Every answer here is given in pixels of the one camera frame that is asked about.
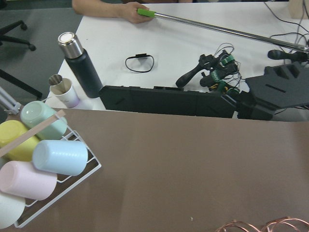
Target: thermos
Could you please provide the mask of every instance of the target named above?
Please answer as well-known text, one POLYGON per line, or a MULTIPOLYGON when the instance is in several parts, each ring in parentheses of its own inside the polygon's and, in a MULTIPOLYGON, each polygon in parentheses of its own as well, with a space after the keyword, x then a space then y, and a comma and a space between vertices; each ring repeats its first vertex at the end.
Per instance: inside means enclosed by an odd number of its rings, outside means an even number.
POLYGON ((62 33, 58 37, 58 44, 86 95, 90 98, 99 97, 99 91, 103 85, 87 51, 83 49, 77 36, 73 32, 62 33))

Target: caster wheel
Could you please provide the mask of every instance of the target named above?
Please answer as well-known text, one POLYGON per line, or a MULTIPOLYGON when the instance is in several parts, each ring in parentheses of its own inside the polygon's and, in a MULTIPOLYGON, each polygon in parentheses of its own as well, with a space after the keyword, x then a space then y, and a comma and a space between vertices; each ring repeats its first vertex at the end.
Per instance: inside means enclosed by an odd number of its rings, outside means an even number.
POLYGON ((33 44, 30 44, 28 48, 30 49, 30 51, 35 51, 37 49, 33 44))
POLYGON ((20 25, 20 28, 21 28, 22 30, 27 30, 28 27, 27 27, 26 24, 21 24, 21 25, 20 25))

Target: person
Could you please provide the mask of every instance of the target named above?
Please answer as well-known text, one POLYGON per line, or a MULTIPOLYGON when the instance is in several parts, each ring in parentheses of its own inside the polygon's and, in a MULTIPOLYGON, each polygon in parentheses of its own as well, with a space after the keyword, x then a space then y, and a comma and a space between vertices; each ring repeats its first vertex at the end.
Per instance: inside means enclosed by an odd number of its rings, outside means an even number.
POLYGON ((77 14, 94 17, 124 18, 131 23, 143 23, 152 20, 151 17, 139 15, 138 8, 149 10, 138 2, 106 3, 101 0, 72 0, 72 8, 77 14))

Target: cup rack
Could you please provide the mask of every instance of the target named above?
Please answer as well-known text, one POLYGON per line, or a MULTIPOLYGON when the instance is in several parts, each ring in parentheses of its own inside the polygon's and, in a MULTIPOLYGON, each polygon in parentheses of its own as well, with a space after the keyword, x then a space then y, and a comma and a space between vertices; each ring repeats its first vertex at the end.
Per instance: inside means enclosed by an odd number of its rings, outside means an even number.
POLYGON ((20 218, 14 223, 16 228, 22 228, 27 225, 35 217, 41 214, 45 209, 50 207, 53 203, 59 200, 62 196, 64 196, 71 189, 80 184, 83 180, 92 175, 102 166, 97 157, 93 154, 93 152, 84 142, 82 137, 78 134, 78 132, 73 131, 69 126, 68 129, 70 130, 69 134, 63 136, 61 140, 81 141, 86 145, 88 149, 88 161, 84 171, 78 176, 67 176, 58 174, 56 188, 53 193, 45 200, 38 201, 26 199, 25 210, 20 216, 20 218))

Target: brown table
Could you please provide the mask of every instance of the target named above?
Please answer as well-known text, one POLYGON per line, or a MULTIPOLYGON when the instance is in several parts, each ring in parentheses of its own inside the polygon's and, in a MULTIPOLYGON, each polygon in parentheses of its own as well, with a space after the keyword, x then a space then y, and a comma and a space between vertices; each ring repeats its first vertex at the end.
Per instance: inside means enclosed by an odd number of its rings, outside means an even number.
POLYGON ((102 168, 25 232, 213 232, 309 220, 309 122, 65 110, 102 168))

